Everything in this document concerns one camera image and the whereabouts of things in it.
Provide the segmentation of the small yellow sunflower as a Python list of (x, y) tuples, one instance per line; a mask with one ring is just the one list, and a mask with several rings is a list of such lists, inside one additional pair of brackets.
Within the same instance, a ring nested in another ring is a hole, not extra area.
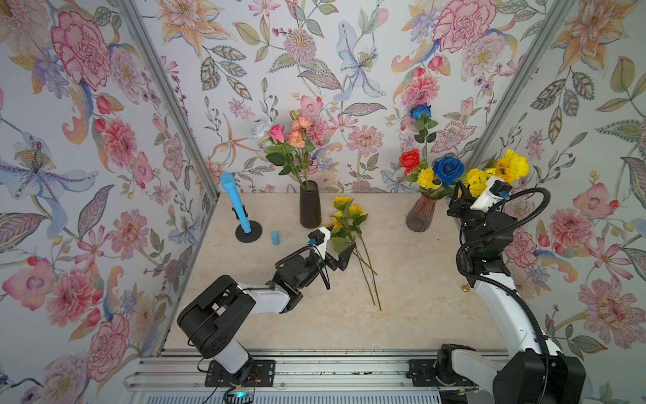
[[(341, 229), (341, 231), (337, 232), (337, 233), (332, 232), (332, 224), (327, 226), (327, 227), (331, 231), (331, 245), (332, 245), (332, 248), (333, 248), (334, 251), (335, 251), (335, 249), (334, 249), (335, 245), (341, 244), (342, 246), (344, 246), (346, 243), (347, 244), (354, 243), (353, 240), (352, 240), (352, 237), (351, 237), (350, 230), (349, 230), (349, 221), (343, 220), (343, 229)], [(353, 257), (357, 258), (358, 261), (359, 261), (359, 258), (358, 258), (358, 255), (357, 255), (357, 245), (356, 245), (356, 248), (354, 250)]]

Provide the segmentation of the large yellow sunflower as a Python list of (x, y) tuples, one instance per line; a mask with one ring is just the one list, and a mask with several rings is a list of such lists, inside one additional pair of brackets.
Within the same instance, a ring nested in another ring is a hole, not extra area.
[(382, 311), (380, 293), (377, 286), (377, 273), (373, 269), (372, 260), (365, 242), (362, 225), (368, 220), (368, 214), (359, 205), (350, 205), (348, 208), (349, 230), (353, 242), (357, 245), (357, 255), (363, 268), (364, 277), (368, 284), (368, 291), (373, 304)]

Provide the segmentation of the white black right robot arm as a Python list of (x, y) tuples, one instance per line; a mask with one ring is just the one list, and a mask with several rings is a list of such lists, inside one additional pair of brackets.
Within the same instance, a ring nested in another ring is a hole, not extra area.
[(474, 198), (463, 191), (450, 200), (447, 213), (459, 219), (461, 230), (457, 270), (486, 303), (509, 360), (501, 365), (466, 345), (444, 343), (437, 353), (435, 376), (443, 383), (467, 380), (494, 403), (578, 403), (585, 386), (584, 366), (548, 340), (501, 257), (513, 232), (550, 201), (548, 190), (535, 188), (533, 193), (543, 199), (521, 220), (502, 212), (506, 200), (498, 197)]

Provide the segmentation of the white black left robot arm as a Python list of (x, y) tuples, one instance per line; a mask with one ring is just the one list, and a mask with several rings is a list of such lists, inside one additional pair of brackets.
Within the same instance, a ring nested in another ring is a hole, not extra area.
[(249, 316), (285, 314), (303, 299), (302, 289), (316, 278), (330, 286), (327, 270), (348, 267), (356, 245), (337, 258), (322, 245), (309, 244), (275, 264), (274, 277), (265, 285), (240, 284), (220, 276), (180, 312), (177, 325), (205, 359), (215, 360), (238, 380), (248, 377), (253, 359), (236, 335)]

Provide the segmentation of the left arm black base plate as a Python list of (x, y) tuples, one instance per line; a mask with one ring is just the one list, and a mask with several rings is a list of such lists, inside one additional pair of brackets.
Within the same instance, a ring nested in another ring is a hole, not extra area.
[(275, 360), (250, 359), (235, 373), (229, 373), (218, 362), (212, 360), (206, 373), (205, 386), (273, 387), (275, 375)]

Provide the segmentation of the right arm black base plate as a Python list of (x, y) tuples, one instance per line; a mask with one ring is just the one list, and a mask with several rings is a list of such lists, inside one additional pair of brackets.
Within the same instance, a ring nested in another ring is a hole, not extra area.
[(406, 378), (412, 381), (414, 387), (437, 388), (475, 388), (471, 380), (460, 375), (449, 374), (447, 370), (440, 369), (437, 360), (409, 360), (409, 369)]

